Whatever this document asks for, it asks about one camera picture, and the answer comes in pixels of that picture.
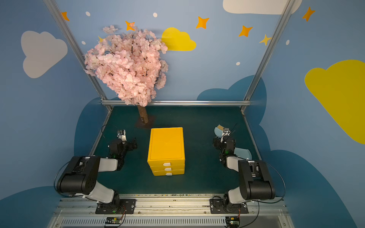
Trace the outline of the yellow top drawer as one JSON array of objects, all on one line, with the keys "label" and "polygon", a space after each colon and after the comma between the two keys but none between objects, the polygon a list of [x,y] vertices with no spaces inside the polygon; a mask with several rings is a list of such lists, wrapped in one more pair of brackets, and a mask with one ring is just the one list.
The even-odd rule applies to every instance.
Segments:
[{"label": "yellow top drawer", "polygon": [[185,165],[185,160],[162,160],[162,161],[148,161],[150,167],[154,166],[177,166],[177,165]]}]

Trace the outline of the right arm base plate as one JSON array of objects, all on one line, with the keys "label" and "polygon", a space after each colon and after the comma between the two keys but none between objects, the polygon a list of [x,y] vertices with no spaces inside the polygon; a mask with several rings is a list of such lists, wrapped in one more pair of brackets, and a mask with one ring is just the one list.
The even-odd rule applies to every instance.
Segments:
[{"label": "right arm base plate", "polygon": [[211,214],[248,214],[246,204],[232,204],[228,200],[213,197],[209,199]]}]

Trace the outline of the yellow plastic drawer cabinet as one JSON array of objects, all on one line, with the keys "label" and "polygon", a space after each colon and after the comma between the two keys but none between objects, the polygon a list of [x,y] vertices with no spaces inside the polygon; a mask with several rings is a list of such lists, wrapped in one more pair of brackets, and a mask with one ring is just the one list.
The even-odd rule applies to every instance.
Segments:
[{"label": "yellow plastic drawer cabinet", "polygon": [[151,129],[148,161],[185,160],[182,127]]}]

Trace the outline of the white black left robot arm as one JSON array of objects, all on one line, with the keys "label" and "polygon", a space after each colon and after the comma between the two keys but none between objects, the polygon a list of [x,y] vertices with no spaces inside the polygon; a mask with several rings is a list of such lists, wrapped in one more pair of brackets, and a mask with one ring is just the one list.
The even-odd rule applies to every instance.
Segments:
[{"label": "white black left robot arm", "polygon": [[67,197],[83,197],[97,202],[96,214],[133,214],[136,200],[121,199],[119,193],[98,182],[98,174],[122,169],[126,154],[137,149],[134,138],[128,142],[115,139],[109,145],[109,156],[74,156],[63,173],[54,180],[55,190]]}]

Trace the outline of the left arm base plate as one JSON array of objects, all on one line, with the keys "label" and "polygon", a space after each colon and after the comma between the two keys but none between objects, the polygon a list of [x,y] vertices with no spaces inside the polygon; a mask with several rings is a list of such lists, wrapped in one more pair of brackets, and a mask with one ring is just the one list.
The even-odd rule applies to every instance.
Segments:
[{"label": "left arm base plate", "polygon": [[134,214],[136,199],[120,199],[118,203],[98,203],[95,214]]}]

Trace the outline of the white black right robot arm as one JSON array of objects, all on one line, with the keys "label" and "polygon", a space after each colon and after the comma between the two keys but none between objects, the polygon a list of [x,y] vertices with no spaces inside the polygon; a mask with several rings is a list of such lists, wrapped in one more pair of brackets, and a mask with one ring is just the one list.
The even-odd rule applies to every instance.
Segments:
[{"label": "white black right robot arm", "polygon": [[248,201],[272,200],[276,197],[276,190],[265,162],[248,160],[236,155],[235,140],[227,135],[215,137],[213,146],[220,150],[221,164],[239,175],[237,188],[229,190],[222,198],[212,198],[212,205],[218,206],[218,212],[238,213]]}]

